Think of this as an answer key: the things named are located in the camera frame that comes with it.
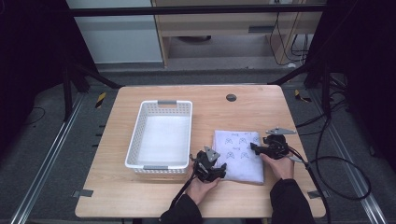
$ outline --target white cabinet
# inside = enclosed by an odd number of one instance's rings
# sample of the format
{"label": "white cabinet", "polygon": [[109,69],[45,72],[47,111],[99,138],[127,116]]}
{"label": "white cabinet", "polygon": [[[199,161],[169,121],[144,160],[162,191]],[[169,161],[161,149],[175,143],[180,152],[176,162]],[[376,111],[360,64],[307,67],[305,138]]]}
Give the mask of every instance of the white cabinet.
{"label": "white cabinet", "polygon": [[[70,8],[151,7],[149,0],[67,0]],[[75,17],[96,64],[162,63],[153,16]]]}

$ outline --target round hole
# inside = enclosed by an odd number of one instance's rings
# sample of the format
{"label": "round hole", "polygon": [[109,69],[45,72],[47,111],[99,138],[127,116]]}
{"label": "round hole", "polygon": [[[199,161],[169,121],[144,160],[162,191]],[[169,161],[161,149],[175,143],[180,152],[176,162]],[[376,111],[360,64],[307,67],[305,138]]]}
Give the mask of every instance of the round hole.
{"label": "round hole", "polygon": [[234,102],[236,100],[236,96],[234,94],[228,94],[225,97],[229,102]]}

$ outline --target drawer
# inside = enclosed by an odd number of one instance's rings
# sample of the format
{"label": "drawer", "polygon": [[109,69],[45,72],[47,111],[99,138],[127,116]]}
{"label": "drawer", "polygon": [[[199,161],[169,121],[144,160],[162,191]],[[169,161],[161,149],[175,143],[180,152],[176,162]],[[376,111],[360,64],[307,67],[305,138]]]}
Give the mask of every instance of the drawer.
{"label": "drawer", "polygon": [[[269,0],[156,0],[157,7],[265,5]],[[159,15],[157,25],[162,36],[183,35],[247,35],[249,27],[271,32],[275,13],[220,13]]]}

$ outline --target black sleeve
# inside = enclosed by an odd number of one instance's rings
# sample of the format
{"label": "black sleeve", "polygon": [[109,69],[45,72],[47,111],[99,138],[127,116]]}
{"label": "black sleeve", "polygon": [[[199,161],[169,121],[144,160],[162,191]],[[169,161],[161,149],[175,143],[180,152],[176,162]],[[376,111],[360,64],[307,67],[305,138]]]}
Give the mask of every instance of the black sleeve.
{"label": "black sleeve", "polygon": [[198,206],[189,195],[183,194],[175,207],[161,215],[163,224],[201,224],[202,216]]}
{"label": "black sleeve", "polygon": [[270,193],[272,224],[315,223],[308,201],[294,179],[280,179]]}

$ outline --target white plastic basket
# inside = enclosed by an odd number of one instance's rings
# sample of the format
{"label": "white plastic basket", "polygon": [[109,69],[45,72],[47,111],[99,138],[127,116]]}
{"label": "white plastic basket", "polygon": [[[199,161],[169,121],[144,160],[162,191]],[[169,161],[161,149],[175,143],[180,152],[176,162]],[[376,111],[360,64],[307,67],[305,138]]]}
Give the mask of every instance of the white plastic basket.
{"label": "white plastic basket", "polygon": [[186,174],[191,118],[190,101],[142,102],[125,166],[136,174]]}

